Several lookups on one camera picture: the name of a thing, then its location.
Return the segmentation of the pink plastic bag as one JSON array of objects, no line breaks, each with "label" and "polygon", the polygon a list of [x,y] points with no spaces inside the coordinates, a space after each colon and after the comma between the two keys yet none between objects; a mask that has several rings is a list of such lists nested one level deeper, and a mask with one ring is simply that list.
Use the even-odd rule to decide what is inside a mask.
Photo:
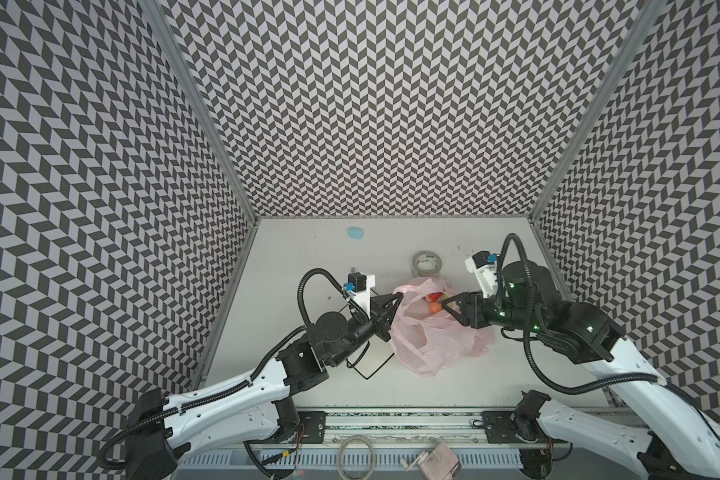
[{"label": "pink plastic bag", "polygon": [[409,370],[434,377],[463,358],[485,355],[495,341],[494,331],[457,327],[450,324],[443,310],[432,314],[427,295],[435,292],[456,294],[441,278],[420,277],[394,289],[403,294],[390,334],[390,346]]}]

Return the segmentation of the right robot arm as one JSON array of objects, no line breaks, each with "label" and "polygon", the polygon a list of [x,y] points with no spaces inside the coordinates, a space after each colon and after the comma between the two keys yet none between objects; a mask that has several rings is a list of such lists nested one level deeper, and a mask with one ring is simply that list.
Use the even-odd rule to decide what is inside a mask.
[{"label": "right robot arm", "polygon": [[480,288],[443,303],[459,324],[521,333],[530,369],[549,389],[578,396],[608,388],[642,421],[627,427],[529,390],[509,416],[526,443],[559,440],[642,479],[720,479],[720,425],[670,383],[598,306],[563,299],[551,272],[528,259],[518,235],[499,253],[465,261]]}]

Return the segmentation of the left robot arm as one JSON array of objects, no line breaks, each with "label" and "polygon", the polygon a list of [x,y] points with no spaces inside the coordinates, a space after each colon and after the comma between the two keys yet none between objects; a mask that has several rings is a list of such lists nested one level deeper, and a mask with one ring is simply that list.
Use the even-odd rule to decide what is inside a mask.
[{"label": "left robot arm", "polygon": [[[304,294],[315,276],[329,282],[346,308],[311,321]],[[97,452],[97,466],[129,479],[165,479],[181,461],[225,443],[290,439],[300,428],[296,394],[327,380],[329,369],[351,355],[363,356],[372,337],[389,341],[403,296],[376,295],[374,285],[374,276],[361,272],[339,283],[323,268],[309,270],[296,290],[301,326],[249,372],[182,394],[159,388],[141,394],[125,425]]]}]

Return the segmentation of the white square mat black border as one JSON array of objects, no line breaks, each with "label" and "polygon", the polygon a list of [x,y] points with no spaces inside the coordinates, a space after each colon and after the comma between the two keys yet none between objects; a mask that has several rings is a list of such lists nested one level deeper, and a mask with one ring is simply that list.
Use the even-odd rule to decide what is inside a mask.
[{"label": "white square mat black border", "polygon": [[394,357],[395,354],[389,343],[373,334],[357,352],[345,361],[345,366],[364,381],[369,381]]}]

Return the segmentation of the clear tape roll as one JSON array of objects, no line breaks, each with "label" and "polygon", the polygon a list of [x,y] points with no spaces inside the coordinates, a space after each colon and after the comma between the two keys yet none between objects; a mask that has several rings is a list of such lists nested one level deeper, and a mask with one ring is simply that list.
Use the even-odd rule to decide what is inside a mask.
[{"label": "clear tape roll", "polygon": [[411,259],[411,274],[414,278],[439,276],[443,262],[435,252],[423,250],[416,252]]}]

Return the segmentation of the light blue soap piece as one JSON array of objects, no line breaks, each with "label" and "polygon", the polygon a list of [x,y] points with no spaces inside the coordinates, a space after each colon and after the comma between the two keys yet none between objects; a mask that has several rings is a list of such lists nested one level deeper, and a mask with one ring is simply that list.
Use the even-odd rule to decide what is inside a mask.
[{"label": "light blue soap piece", "polygon": [[362,239],[364,237],[364,230],[357,226],[351,226],[347,229],[347,234],[352,239]]}]

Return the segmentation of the pink box on ledge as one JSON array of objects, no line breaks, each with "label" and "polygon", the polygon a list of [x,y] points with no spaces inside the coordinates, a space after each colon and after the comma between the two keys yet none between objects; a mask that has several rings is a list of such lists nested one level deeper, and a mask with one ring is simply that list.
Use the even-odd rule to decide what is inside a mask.
[{"label": "pink box on ledge", "polygon": [[440,442],[431,451],[422,451],[411,461],[400,459],[405,471],[417,468],[427,480],[453,480],[461,471],[462,464],[454,451]]}]

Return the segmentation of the aluminium front rail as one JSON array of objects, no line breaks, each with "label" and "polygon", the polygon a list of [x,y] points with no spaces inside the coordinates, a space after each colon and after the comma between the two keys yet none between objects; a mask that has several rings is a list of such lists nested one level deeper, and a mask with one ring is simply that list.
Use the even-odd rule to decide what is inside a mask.
[{"label": "aluminium front rail", "polygon": [[569,434],[542,437],[539,443],[489,444],[482,429],[481,413],[489,410],[513,411],[500,407],[299,407],[327,412],[322,444],[302,443],[300,448],[336,448],[352,436],[363,436],[376,447],[434,446],[445,442],[452,448],[542,448],[571,444],[577,449],[592,448],[593,442]]}]

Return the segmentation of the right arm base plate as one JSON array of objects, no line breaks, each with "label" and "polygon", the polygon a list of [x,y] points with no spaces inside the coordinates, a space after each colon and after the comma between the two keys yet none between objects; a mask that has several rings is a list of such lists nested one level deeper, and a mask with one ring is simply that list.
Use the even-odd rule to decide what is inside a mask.
[{"label": "right arm base plate", "polygon": [[481,413],[482,429],[489,444],[539,443],[542,433],[535,420],[508,410]]}]

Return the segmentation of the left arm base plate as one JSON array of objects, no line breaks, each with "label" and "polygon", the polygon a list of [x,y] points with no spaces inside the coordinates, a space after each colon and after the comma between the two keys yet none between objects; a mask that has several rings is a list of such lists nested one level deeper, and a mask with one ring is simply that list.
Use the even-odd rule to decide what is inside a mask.
[{"label": "left arm base plate", "polygon": [[275,443],[322,444],[325,435],[327,412],[301,410],[280,419],[280,426],[271,437]]}]

